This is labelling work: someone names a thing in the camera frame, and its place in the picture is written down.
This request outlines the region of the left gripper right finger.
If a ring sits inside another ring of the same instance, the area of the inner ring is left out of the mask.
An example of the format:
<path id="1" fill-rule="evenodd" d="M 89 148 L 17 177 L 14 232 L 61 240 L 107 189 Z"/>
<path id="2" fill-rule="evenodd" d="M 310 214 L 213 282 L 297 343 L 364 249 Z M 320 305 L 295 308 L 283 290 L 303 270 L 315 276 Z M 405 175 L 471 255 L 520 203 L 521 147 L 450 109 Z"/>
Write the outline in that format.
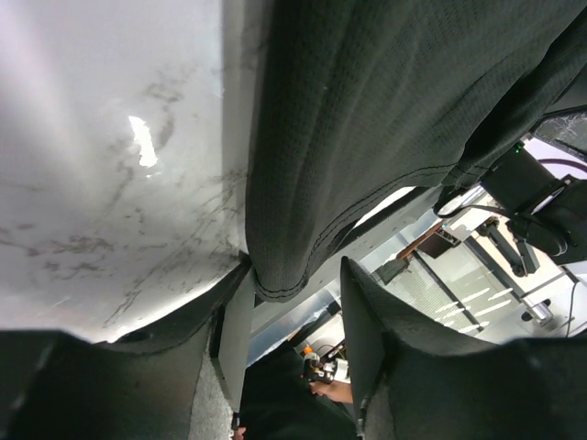
<path id="1" fill-rule="evenodd" d="M 340 288 L 364 439 L 583 439 L 586 342 L 494 345 L 446 327 L 344 258 Z"/>

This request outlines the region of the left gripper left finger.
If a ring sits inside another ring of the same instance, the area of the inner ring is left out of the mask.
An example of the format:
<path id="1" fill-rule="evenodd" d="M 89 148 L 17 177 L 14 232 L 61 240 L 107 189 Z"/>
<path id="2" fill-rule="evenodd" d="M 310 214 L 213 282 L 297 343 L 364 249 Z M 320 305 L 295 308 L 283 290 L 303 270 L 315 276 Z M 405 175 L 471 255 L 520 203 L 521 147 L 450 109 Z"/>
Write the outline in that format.
<path id="1" fill-rule="evenodd" d="M 250 262 L 114 343 L 1 334 L 4 439 L 228 439 L 238 429 Z"/>

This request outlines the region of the black t shirt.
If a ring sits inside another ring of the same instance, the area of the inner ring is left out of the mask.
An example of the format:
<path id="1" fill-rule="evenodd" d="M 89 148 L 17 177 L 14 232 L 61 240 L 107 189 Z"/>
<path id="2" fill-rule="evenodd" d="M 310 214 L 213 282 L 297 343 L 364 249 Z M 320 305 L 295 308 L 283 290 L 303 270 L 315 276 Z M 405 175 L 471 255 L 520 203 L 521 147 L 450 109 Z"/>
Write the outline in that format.
<path id="1" fill-rule="evenodd" d="M 395 190 L 459 187 L 586 64 L 583 1 L 278 1 L 246 240 L 258 293 L 297 295 Z"/>

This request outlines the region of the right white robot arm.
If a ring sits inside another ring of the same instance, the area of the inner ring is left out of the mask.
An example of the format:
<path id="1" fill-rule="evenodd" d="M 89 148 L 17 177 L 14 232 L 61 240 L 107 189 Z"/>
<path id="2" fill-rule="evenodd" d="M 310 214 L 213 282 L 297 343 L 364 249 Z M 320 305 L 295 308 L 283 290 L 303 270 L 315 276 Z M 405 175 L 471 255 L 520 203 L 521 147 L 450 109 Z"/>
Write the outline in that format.
<path id="1" fill-rule="evenodd" d="M 486 210 L 505 217 L 515 239 L 559 266 L 586 260 L 586 180 L 555 177 L 526 144 L 540 140 L 584 160 L 586 133 L 572 132 L 576 122 L 586 124 L 584 104 L 543 116 L 471 186 L 492 196 L 497 206 Z"/>

